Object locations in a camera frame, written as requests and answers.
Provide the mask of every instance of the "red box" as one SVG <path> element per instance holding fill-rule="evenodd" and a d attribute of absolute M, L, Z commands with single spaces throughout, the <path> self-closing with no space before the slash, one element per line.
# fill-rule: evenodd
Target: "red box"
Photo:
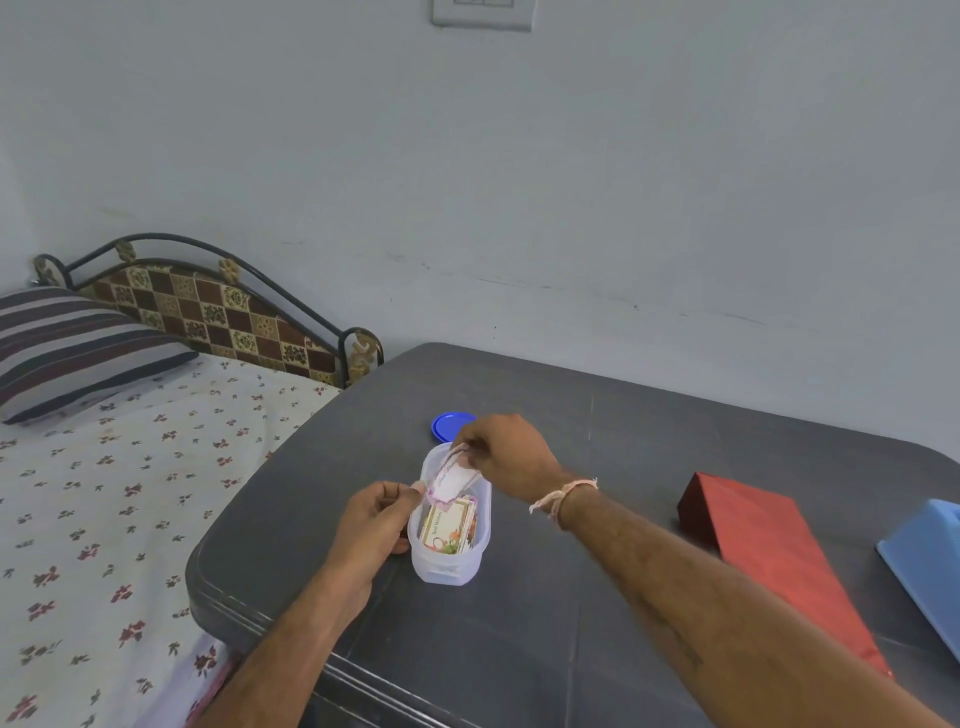
<path fill-rule="evenodd" d="M 717 548 L 725 562 L 893 677 L 792 498 L 695 473 L 677 513 L 686 535 Z"/>

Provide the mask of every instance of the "light switch board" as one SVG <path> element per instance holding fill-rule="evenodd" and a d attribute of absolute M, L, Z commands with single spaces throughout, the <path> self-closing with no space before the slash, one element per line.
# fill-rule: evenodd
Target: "light switch board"
<path fill-rule="evenodd" d="M 537 0 L 433 0 L 433 23 L 529 33 L 536 9 Z"/>

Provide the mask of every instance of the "bed headboard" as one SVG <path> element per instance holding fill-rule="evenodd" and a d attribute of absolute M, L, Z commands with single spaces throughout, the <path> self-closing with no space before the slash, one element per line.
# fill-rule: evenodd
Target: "bed headboard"
<path fill-rule="evenodd" d="M 137 258 L 133 243 L 181 243 L 217 255 L 218 270 L 173 258 Z M 112 251 L 121 262 L 73 280 L 80 267 Z M 239 257 L 209 243 L 163 232 L 125 235 L 64 265 L 52 255 L 34 258 L 39 285 L 56 285 L 108 303 L 137 321 L 181 337 L 198 352 L 259 364 L 339 387 L 383 364 L 383 346 L 365 328 L 339 329 Z M 254 292 L 249 274 L 298 309 L 299 323 Z"/>

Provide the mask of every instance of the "mattress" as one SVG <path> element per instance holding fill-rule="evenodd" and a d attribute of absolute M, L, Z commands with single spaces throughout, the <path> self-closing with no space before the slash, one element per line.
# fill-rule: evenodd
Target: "mattress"
<path fill-rule="evenodd" d="M 180 728 L 223 680 L 191 550 L 335 387 L 201 354 L 86 410 L 0 426 L 0 718 Z"/>

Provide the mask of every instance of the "left hand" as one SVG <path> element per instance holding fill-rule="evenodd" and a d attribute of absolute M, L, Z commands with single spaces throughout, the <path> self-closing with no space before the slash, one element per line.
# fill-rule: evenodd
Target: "left hand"
<path fill-rule="evenodd" d="M 344 600 L 344 628 L 367 606 L 373 577 L 387 557 L 410 549 L 400 534 L 422 499 L 422 483 L 410 487 L 379 480 L 347 501 L 321 568 L 323 579 Z"/>

